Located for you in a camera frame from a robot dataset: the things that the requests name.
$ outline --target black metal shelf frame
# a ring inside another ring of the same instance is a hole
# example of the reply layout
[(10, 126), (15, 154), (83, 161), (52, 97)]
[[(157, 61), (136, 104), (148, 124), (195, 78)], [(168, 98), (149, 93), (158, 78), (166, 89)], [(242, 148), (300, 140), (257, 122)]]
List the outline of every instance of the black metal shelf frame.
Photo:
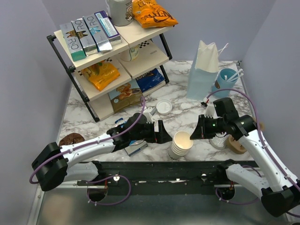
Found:
[[(165, 52), (166, 52), (167, 56), (169, 57), (169, 60), (171, 60), (173, 57), (172, 57), (171, 51), (169, 49), (169, 46), (167, 44), (167, 41), (165, 40), (164, 34), (160, 34), (159, 36), (160, 36), (160, 39), (161, 39), (161, 41), (163, 43), (163, 46), (165, 48)], [(90, 114), (92, 115), (94, 121), (95, 122), (99, 122), (100, 121), (99, 117), (94, 113), (94, 111), (92, 110), (92, 108), (89, 105), (90, 99), (80, 90), (78, 84), (76, 83), (76, 81), (75, 81), (75, 79), (74, 79), (74, 77), (72, 75), (72, 73), (75, 71), (75, 67), (74, 66), (67, 67), (67, 65), (64, 62), (62, 56), (60, 55), (60, 52), (57, 50), (57, 48), (56, 48), (56, 46), (54, 44), (56, 36), (55, 35), (49, 35), (49, 36), (47, 36), (47, 39), (48, 39), (48, 41), (49, 41), (52, 49), (54, 50), (55, 54), (57, 55), (58, 59), (60, 60), (62, 66), (64, 67), (67, 75), (69, 76), (70, 80), (72, 81), (73, 85), (75, 86), (76, 90), (78, 91), (78, 93), (79, 93), (81, 99), (83, 100), (85, 106), (88, 108), (88, 110), (89, 110)], [(159, 67), (160, 67), (160, 69), (161, 69), (161, 71), (163, 73), (163, 76), (165, 78), (165, 83), (166, 84), (169, 83), (169, 78), (168, 78), (168, 75), (167, 75), (167, 73), (165, 71), (164, 66), (160, 65)]]

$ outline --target marble surface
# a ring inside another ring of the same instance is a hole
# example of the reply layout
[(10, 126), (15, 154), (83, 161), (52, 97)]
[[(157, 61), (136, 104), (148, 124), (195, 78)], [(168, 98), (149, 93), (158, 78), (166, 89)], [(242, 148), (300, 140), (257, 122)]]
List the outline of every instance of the marble surface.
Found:
[[(168, 115), (155, 114), (153, 117), (155, 121), (164, 121), (165, 128), (172, 137), (179, 130), (191, 134), (197, 125), (198, 115), (204, 112), (200, 106), (200, 101), (186, 98), (191, 64), (191, 61), (170, 61), (164, 64), (170, 82), (146, 97), (147, 107), (155, 106), (158, 101), (163, 99), (169, 99), (172, 102), (171, 113)], [(232, 61), (220, 62), (219, 67), (237, 70)], [(244, 91), (241, 80), (237, 81), (234, 88)], [(244, 97), (234, 92), (230, 93), (230, 97), (233, 99), (240, 116), (251, 114), (248, 101)], [(139, 110), (139, 106), (131, 106), (104, 121), (95, 123), (73, 86), (60, 131), (60, 139), (73, 132), (81, 134), (86, 140), (97, 137), (113, 127), (117, 119), (121, 117), (126, 119)], [(99, 161), (172, 161), (167, 154), (170, 147), (171, 142), (165, 144), (149, 143), (147, 148), (131, 157), (124, 150), (119, 150), (92, 159)], [(215, 161), (230, 158), (237, 161), (253, 160), (247, 152), (243, 155), (237, 155), (228, 148), (224, 150), (214, 148), (208, 140), (195, 140), (192, 149), (179, 161)]]

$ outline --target wooden coaster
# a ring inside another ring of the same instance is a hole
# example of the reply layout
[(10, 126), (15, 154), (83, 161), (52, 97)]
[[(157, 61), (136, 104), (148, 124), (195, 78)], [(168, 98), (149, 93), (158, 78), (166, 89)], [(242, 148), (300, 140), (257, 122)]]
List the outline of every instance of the wooden coaster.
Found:
[[(264, 130), (264, 124), (259, 123), (261, 130)], [(236, 154), (244, 154), (247, 150), (238, 142), (236, 141), (231, 135), (226, 140), (227, 146)]]

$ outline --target blue cup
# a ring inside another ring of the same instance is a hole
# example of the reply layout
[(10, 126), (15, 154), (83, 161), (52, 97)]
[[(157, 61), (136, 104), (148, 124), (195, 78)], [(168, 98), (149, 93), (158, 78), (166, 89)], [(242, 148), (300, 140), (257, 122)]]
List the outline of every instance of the blue cup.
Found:
[[(214, 92), (214, 91), (224, 89), (224, 88), (233, 88), (233, 86), (237, 82), (237, 79), (234, 78), (233, 81), (228, 82), (225, 80), (225, 76), (227, 76), (227, 80), (228, 80), (235, 73), (236, 73), (236, 71), (233, 69), (229, 69), (229, 68), (221, 69), (221, 71), (219, 72), (219, 74), (217, 76), (217, 80), (215, 81), (215, 84), (212, 86), (211, 90)], [(215, 93), (214, 96), (216, 96), (218, 98), (225, 98), (225, 97), (229, 96), (229, 92), (230, 92), (229, 90), (222, 90), (222, 91)]]

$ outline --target gray floor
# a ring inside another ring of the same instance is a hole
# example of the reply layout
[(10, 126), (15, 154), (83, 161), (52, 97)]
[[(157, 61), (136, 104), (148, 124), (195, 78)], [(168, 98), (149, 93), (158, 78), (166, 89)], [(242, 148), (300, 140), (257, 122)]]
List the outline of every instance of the gray floor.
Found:
[[(254, 196), (237, 187), (234, 199), (245, 202)], [(108, 196), (113, 202), (121, 196)], [(266, 225), (286, 220), (268, 214), (260, 202), (248, 206), (220, 202), (214, 195), (130, 196), (117, 206), (87, 203), (84, 189), (55, 189), (45, 193), (38, 225)]]

